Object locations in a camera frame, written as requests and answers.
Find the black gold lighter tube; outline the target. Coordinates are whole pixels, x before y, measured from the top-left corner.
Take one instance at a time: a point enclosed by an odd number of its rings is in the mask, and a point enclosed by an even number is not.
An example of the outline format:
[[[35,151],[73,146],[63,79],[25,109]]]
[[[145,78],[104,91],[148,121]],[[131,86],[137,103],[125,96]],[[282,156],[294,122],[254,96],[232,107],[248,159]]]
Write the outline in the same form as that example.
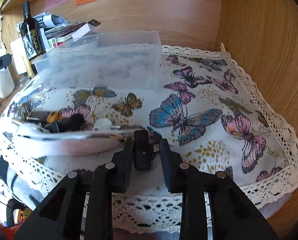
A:
[[[36,111],[31,112],[26,117],[26,120],[31,122],[52,123],[61,120],[61,114],[59,111]]]

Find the white curved plastic device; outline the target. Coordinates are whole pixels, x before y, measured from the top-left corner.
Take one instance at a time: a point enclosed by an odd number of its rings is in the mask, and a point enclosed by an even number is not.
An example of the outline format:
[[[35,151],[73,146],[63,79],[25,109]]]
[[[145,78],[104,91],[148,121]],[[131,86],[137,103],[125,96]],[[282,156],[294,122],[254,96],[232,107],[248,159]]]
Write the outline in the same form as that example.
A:
[[[33,124],[20,125],[12,136],[15,150],[34,159],[57,155],[89,155],[121,146],[128,130],[102,129],[50,133]]]

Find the white plastic bottle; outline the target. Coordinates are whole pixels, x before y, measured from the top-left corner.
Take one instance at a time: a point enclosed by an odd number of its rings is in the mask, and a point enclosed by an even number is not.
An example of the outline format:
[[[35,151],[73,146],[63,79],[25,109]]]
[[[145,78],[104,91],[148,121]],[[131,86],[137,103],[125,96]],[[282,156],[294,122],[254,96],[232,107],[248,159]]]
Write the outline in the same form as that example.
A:
[[[0,71],[0,98],[7,98],[15,89],[15,83],[10,74],[9,68]]]

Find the dark wine bottle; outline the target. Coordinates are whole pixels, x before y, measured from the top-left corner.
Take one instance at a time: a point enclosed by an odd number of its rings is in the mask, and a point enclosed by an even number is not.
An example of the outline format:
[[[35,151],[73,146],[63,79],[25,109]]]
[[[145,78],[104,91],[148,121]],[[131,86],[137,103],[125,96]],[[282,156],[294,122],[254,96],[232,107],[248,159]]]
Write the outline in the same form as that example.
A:
[[[36,19],[32,17],[30,11],[30,2],[25,1],[22,4],[23,9],[23,23],[20,27],[22,42],[24,45],[25,53],[32,67],[33,73],[36,75],[37,70],[33,64],[33,60],[46,51],[43,45],[41,33],[39,31]]]

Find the stack of magazines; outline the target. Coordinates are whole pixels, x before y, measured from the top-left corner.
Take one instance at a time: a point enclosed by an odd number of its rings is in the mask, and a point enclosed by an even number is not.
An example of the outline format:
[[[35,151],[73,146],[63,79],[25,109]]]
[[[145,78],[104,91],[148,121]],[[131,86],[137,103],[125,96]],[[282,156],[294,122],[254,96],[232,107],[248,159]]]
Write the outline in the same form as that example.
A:
[[[72,33],[85,24],[85,22],[68,22],[63,17],[48,12],[38,14],[33,19],[37,23],[37,31],[46,52],[71,39]]]

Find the black clip microphone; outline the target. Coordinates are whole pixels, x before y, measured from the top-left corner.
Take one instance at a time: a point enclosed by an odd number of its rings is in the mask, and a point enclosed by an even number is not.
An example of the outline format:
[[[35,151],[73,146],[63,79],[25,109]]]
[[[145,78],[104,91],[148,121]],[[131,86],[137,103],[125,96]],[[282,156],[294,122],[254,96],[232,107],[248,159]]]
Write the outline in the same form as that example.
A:
[[[50,124],[46,124],[44,129],[51,133],[64,133],[80,131],[82,125],[85,123],[84,116],[82,114],[74,114],[69,118],[65,118],[59,121],[54,121]]]

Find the white small box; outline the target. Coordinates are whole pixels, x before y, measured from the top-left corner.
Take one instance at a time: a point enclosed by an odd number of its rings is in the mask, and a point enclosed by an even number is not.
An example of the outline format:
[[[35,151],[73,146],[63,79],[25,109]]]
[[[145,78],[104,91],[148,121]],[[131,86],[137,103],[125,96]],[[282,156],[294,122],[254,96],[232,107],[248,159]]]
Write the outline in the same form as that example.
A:
[[[72,34],[72,38],[73,40],[78,40],[82,37],[95,35],[97,33],[98,28],[96,26],[86,23]]]

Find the butterfly print lace cloth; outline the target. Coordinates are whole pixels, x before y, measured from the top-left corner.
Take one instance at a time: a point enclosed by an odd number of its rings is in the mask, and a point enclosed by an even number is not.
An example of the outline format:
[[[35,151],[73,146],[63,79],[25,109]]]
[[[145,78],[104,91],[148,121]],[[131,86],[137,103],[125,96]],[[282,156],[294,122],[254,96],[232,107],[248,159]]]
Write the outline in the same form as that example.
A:
[[[113,148],[89,155],[32,158],[12,143],[12,118],[33,111],[82,114],[82,131],[110,119],[111,129],[138,126],[152,141],[166,138],[171,150],[201,172],[226,170],[257,208],[298,188],[298,139],[265,101],[257,85],[222,48],[210,52],[163,46],[156,90],[47,88],[35,77],[15,95],[0,119],[0,155],[30,190],[46,196],[71,168],[91,169]]]

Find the clear plastic storage box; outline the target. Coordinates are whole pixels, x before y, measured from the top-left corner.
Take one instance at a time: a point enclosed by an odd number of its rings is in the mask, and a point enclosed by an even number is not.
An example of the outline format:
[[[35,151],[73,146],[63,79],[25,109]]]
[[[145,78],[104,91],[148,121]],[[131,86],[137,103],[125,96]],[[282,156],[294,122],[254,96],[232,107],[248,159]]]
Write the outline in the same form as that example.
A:
[[[115,31],[68,40],[34,64],[47,88],[156,90],[161,55],[158,31]]]

